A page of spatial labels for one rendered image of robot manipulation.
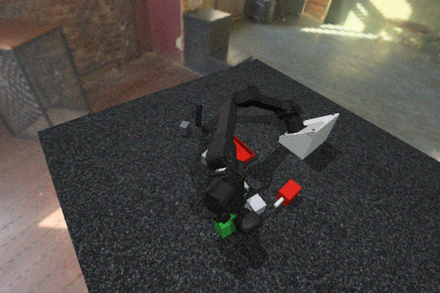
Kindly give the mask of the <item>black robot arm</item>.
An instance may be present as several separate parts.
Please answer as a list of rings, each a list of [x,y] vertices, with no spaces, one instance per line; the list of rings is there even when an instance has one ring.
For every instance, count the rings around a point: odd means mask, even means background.
[[[237,159],[237,146],[234,142],[235,123],[239,108],[259,107],[275,112],[276,118],[285,122],[287,134],[298,133],[307,126],[301,119],[302,109],[293,100],[277,100],[259,93],[254,85],[248,85],[225,96],[218,120],[214,140],[205,155],[208,181],[212,184],[203,192],[205,208],[217,223],[225,224],[230,213],[236,211],[236,194],[244,189],[247,163]],[[218,169],[226,168],[224,171]]]

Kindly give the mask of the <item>red tray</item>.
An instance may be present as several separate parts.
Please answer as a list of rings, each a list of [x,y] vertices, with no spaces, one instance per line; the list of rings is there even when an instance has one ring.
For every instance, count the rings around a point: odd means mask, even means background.
[[[243,162],[247,163],[255,158],[255,153],[252,152],[235,135],[234,135],[234,142],[235,142],[235,145],[237,146],[237,159],[242,160]]]

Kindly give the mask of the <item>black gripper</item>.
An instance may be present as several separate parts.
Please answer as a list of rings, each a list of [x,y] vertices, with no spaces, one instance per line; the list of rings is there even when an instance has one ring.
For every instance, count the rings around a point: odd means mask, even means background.
[[[235,195],[234,205],[236,211],[234,214],[237,216],[231,221],[234,223],[236,229],[238,229],[243,236],[248,236],[262,227],[263,219],[256,213],[255,210],[243,207],[247,203],[244,195],[247,193],[247,189],[244,188],[242,192]]]

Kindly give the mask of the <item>red block with white pin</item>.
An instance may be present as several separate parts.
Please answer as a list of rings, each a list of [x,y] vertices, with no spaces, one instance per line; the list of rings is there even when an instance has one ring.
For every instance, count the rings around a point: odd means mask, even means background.
[[[274,204],[277,208],[281,203],[285,205],[285,207],[290,203],[290,201],[298,194],[301,187],[298,186],[293,180],[290,180],[285,186],[279,190],[277,194],[278,201]]]

